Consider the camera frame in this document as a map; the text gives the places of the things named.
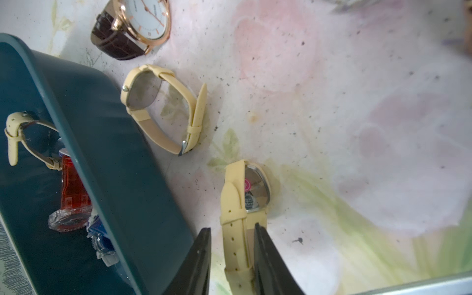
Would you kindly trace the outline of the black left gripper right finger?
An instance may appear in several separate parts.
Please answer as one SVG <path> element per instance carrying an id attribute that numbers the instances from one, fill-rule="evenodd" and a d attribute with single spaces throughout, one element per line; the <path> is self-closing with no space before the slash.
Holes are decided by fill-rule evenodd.
<path id="1" fill-rule="evenodd" d="M 257 295 L 303 295 L 265 227 L 254 228 L 254 284 Z"/>

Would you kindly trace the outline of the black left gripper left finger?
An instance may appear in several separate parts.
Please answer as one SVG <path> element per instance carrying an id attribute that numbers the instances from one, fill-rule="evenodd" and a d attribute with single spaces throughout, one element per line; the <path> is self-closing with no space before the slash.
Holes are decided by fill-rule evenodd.
<path id="1" fill-rule="evenodd" d="M 211 229 L 202 228 L 164 295 L 207 295 L 211 268 Z"/>

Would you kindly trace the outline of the blue strap watch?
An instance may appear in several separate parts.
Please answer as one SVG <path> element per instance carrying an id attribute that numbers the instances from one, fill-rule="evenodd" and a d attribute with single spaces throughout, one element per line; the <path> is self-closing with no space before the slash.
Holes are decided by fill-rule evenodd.
<path id="1" fill-rule="evenodd" d="M 107 267 L 117 264 L 119 262 L 118 254 L 98 215 L 88 219 L 86 230 L 87 237 L 91 239 L 93 249 L 96 251 L 97 259 L 102 260 Z"/>

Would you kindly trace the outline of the red transparent watch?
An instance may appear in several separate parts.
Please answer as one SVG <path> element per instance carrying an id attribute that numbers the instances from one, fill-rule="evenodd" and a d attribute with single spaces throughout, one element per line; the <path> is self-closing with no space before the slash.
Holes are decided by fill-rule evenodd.
<path id="1" fill-rule="evenodd" d="M 63 155 L 60 208 L 50 214 L 48 226 L 57 232 L 71 232 L 86 227 L 92 202 L 71 157 Z"/>

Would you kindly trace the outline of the beige strap gold watch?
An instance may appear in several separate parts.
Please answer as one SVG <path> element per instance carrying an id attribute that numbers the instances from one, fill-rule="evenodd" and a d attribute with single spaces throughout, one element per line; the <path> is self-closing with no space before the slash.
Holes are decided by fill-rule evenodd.
<path id="1" fill-rule="evenodd" d="M 176 74 L 156 65 L 134 68 L 120 100 L 141 131 L 157 146 L 182 156 L 199 143 L 204 126 L 207 85 L 197 95 Z"/>

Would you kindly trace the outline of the dark brown leather watch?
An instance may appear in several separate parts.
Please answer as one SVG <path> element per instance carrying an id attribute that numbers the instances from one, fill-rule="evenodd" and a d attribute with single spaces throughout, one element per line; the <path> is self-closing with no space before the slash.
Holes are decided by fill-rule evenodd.
<path id="1" fill-rule="evenodd" d="M 90 40 L 116 60 L 131 60 L 166 42 L 171 20 L 167 0 L 108 1 L 97 16 Z"/>

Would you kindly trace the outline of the teal storage tray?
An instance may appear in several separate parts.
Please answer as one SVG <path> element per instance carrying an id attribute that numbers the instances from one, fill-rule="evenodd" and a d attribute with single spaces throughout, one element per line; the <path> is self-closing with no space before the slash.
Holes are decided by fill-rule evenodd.
<path id="1" fill-rule="evenodd" d="M 1 221 L 39 295 L 161 295 L 193 243 L 152 152 L 110 78 L 1 35 L 1 123 L 28 112 L 55 125 L 27 137 L 49 153 L 61 140 L 97 209 L 129 281 L 96 257 L 83 230 L 49 229 L 61 174 L 24 149 L 11 166 L 1 136 Z"/>

